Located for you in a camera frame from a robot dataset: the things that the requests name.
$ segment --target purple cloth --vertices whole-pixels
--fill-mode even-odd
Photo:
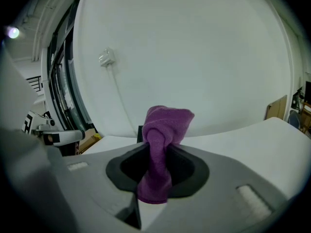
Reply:
[[[194,114],[190,110],[154,106],[147,112],[142,128],[144,142],[150,144],[149,169],[138,184],[138,199],[149,204],[167,202],[172,179],[166,168],[166,148],[184,138]]]

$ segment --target brown cardboard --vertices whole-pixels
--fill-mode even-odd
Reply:
[[[95,129],[89,129],[85,131],[85,137],[79,142],[79,154],[85,152],[89,147],[96,143],[96,138],[93,137],[96,134]]]
[[[308,132],[311,126],[311,112],[306,109],[308,107],[311,108],[308,103],[304,103],[300,114],[300,130],[302,133]]]
[[[283,96],[282,98],[278,99],[273,103],[270,103],[267,107],[266,119],[269,119],[271,117],[278,117],[283,120],[285,115],[286,102],[287,95]]]

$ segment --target gray plastic base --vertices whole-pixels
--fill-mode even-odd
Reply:
[[[138,232],[123,221],[139,216],[136,196],[117,189],[106,175],[114,157],[142,143],[96,154],[62,157],[54,147],[20,132],[0,131],[3,168],[16,192],[56,232]],[[240,162],[177,146],[201,158],[209,178],[195,194],[169,199],[147,232],[262,232],[286,209],[285,197]],[[250,185],[273,213],[259,222],[236,188]]]

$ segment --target white table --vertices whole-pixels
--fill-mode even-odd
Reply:
[[[136,143],[136,138],[106,136],[85,154]],[[236,159],[275,185],[287,198],[299,193],[311,168],[311,140],[278,118],[220,134],[187,137],[181,144]],[[142,229],[165,208],[139,202]]]

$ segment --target white wall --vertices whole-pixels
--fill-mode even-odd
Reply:
[[[41,62],[35,61],[32,62],[29,60],[23,61],[15,61],[14,65],[16,66],[17,70],[20,74],[25,78],[32,78],[36,76],[41,76]]]
[[[14,67],[4,44],[0,50],[0,127],[20,130],[37,98],[36,92]]]
[[[31,107],[30,110],[38,113],[39,115],[43,115],[46,112],[44,102],[39,102],[39,103],[33,104],[33,106]]]
[[[113,71],[99,65],[106,47]],[[284,32],[265,0],[81,0],[73,50],[102,134],[135,136],[159,104],[195,113],[187,136],[225,132],[290,93]]]
[[[41,103],[41,102],[44,102],[45,101],[45,95],[44,95],[44,93],[43,94],[38,94],[38,97],[37,97],[37,99],[36,99],[36,101],[35,101],[35,104],[37,104],[37,103]]]
[[[283,25],[285,27],[289,42],[291,53],[293,57],[293,94],[302,87],[303,85],[303,66],[302,57],[300,53],[300,46],[298,42],[297,35],[293,32],[290,26],[283,20]]]

